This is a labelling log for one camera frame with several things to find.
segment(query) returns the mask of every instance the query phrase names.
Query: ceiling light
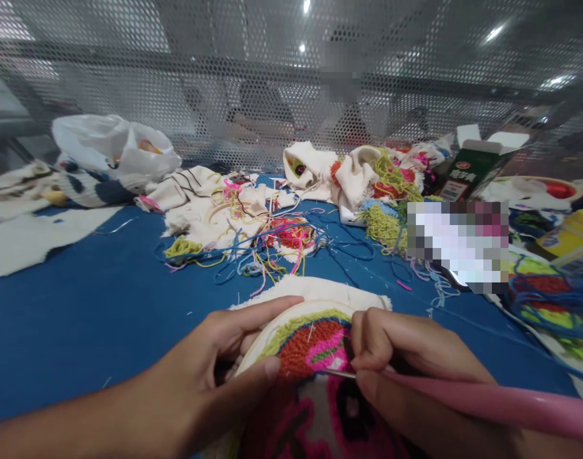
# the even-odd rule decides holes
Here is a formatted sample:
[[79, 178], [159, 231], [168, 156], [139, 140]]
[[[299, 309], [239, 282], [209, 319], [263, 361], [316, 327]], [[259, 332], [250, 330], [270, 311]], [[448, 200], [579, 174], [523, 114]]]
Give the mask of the ceiling light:
[[485, 43], [489, 43], [491, 40], [493, 40], [495, 37], [497, 37], [497, 35], [499, 35], [503, 28], [505, 27], [504, 25], [500, 25], [499, 27], [496, 27], [495, 29], [493, 29], [489, 35], [487, 36], [487, 39], [485, 40]]

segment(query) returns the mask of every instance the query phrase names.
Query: yellow container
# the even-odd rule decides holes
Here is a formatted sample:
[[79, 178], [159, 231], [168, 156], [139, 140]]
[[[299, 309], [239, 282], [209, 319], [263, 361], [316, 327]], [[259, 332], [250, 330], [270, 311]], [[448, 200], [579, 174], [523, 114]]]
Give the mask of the yellow container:
[[583, 273], [583, 209], [567, 217], [558, 228], [545, 234], [537, 244], [550, 252], [551, 264], [565, 274]]

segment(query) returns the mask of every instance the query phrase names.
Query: wooden embroidery hoop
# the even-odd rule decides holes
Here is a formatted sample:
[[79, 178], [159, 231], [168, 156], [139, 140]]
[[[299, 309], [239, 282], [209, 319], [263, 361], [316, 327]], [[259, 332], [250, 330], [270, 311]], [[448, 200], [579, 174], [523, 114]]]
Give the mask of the wooden embroidery hoop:
[[257, 336], [255, 341], [253, 341], [253, 344], [251, 344], [251, 347], [248, 349], [247, 353], [242, 359], [242, 362], [238, 366], [236, 375], [246, 371], [246, 369], [248, 369], [257, 361], [257, 358], [261, 355], [265, 347], [268, 345], [268, 343], [270, 343], [270, 340], [274, 337], [274, 334], [281, 326], [289, 322], [291, 319], [296, 319], [297, 317], [318, 313], [328, 309], [337, 309], [348, 317], [352, 317], [353, 312], [356, 311], [356, 309], [353, 309], [347, 304], [331, 300], [310, 300], [290, 307], [289, 309], [279, 314], [270, 323], [268, 323], [268, 325], [266, 325], [266, 327]]

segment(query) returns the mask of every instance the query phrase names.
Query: green box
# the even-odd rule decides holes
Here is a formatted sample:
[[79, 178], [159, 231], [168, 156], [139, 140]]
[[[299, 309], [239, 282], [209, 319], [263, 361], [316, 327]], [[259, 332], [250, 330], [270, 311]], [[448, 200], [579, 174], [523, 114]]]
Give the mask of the green box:
[[498, 132], [480, 140], [477, 124], [457, 127], [461, 150], [446, 174], [440, 197], [447, 201], [466, 201], [487, 187], [529, 139], [528, 134]]

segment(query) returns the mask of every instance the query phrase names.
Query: right hand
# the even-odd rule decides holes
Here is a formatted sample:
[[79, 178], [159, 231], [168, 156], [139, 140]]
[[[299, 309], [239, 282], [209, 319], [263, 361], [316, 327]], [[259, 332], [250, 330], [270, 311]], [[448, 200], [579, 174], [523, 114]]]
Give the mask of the right hand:
[[583, 444], [462, 415], [381, 375], [392, 359], [425, 376], [496, 384], [453, 331], [424, 317], [370, 308], [353, 314], [351, 341], [361, 393], [395, 431], [441, 458], [583, 457]]

